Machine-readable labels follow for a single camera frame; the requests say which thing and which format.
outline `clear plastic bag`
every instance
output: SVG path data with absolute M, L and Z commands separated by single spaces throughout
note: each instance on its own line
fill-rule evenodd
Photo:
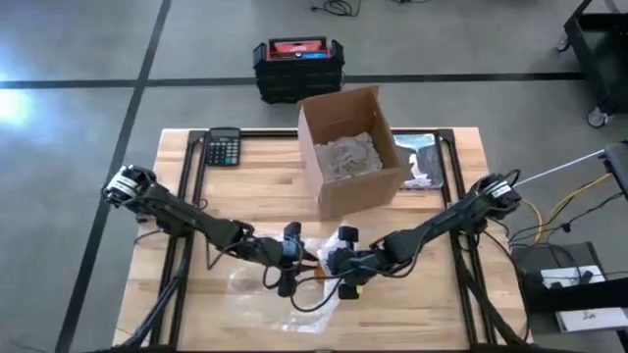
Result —
M 255 235 L 283 239 L 278 231 L 257 229 Z M 327 257 L 330 251 L 344 246 L 344 242 L 338 240 L 338 232 L 328 239 L 302 237 L 301 240 L 307 251 L 317 254 L 326 275 L 330 275 L 326 265 Z M 241 266 L 230 275 L 227 292 L 233 326 L 306 333 L 320 333 L 325 330 L 340 303 L 337 294 L 334 293 L 320 309 L 312 313 L 302 313 L 292 308 L 289 298 L 280 297 L 277 289 L 266 289 L 262 283 L 263 275 L 264 267 L 246 262 L 241 262 Z M 279 270 L 269 269 L 267 284 L 276 282 L 279 275 Z M 314 276 L 313 271 L 308 271 L 297 280 Z M 331 295 L 337 282 L 338 279 L 327 279 L 324 283 L 319 280 L 304 282 L 296 290 L 294 302 L 301 308 L 313 308 Z

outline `calculator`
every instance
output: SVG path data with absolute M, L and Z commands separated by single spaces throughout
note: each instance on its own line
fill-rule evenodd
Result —
M 209 129 L 207 165 L 235 167 L 239 165 L 241 134 L 237 127 L 213 127 Z

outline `wooden table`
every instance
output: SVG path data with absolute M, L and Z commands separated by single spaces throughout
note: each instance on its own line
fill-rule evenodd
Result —
M 165 129 L 159 143 L 154 170 L 159 182 L 173 192 L 177 190 L 183 166 L 187 132 L 186 129 Z M 454 133 L 464 182 L 469 187 L 488 172 L 480 133 L 474 127 L 458 127 Z M 342 220 L 318 222 L 316 205 L 304 185 L 296 140 L 244 139 L 242 151 L 239 168 L 211 168 L 205 172 L 203 197 L 209 202 L 205 211 L 213 216 L 243 220 L 258 229 L 278 232 L 288 222 L 298 221 L 303 223 L 304 237 L 321 238 L 329 237 L 341 223 L 350 224 L 360 228 L 360 245 L 366 246 L 393 230 L 416 227 L 444 208 L 439 191 L 400 191 L 388 206 L 352 214 Z M 187 200 L 191 199 L 194 176 L 192 170 Z M 140 233 L 153 228 L 142 226 Z M 493 225 L 491 231 L 505 244 L 499 227 Z M 167 236 L 157 234 L 143 239 L 135 247 L 115 343 L 129 336 L 155 302 L 166 245 Z M 525 311 L 511 264 L 489 239 L 481 242 L 479 251 L 491 300 L 515 331 L 522 332 Z M 246 286 L 256 294 L 246 297 L 232 293 L 230 276 L 243 266 L 255 265 L 224 257 L 208 272 L 205 241 L 201 234 L 196 235 L 179 349 L 445 350 L 468 346 L 448 235 L 424 248 L 409 277 L 375 277 L 364 287 L 359 300 L 342 301 L 320 334 L 260 327 L 260 324 L 269 326 L 274 320 L 269 318 L 265 322 L 265 317 L 260 315 L 284 315 L 289 300 L 279 298 L 275 291 L 259 290 L 261 267 L 257 270 L 259 279 Z M 242 310 L 251 309 L 253 299 L 261 306 L 247 319 Z M 475 306 L 476 327 L 483 336 Z M 168 328 L 165 326 L 164 332 L 168 332 Z

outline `concrete floor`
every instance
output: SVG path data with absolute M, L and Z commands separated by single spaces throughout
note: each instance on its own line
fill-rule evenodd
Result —
M 160 7 L 156 0 L 35 0 L 0 3 L 2 80 L 135 79 Z M 153 78 L 248 77 L 250 50 L 269 37 L 327 35 L 345 46 L 348 75 L 563 73 L 572 52 L 553 45 L 573 0 L 433 0 L 399 6 L 363 0 L 358 18 L 313 14 L 318 0 L 174 0 Z M 600 0 L 591 11 L 606 12 Z M 383 84 L 392 126 L 478 126 L 492 171 L 531 176 L 625 138 L 628 121 L 592 129 L 585 81 Z M 77 276 L 132 88 L 0 89 L 0 351 L 52 351 Z M 150 167 L 164 127 L 295 126 L 294 106 L 268 106 L 254 86 L 148 88 L 127 161 Z M 603 173 L 589 161 L 521 188 L 549 212 L 573 188 Z M 574 203 L 576 214 L 616 186 Z M 593 241 L 609 272 L 628 270 L 616 201 L 555 237 Z M 532 225 L 527 210 L 513 228 Z M 113 336 L 136 226 L 113 212 L 105 229 L 73 351 Z M 618 352 L 611 333 L 537 335 L 551 347 Z

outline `open cardboard box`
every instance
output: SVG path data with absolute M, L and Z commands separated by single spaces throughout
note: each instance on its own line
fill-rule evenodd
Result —
M 298 141 L 305 178 L 328 219 L 386 205 L 393 200 L 410 166 L 402 165 L 393 134 L 378 102 L 377 86 L 310 97 L 299 102 Z M 368 132 L 384 168 L 363 176 L 325 181 L 315 144 Z

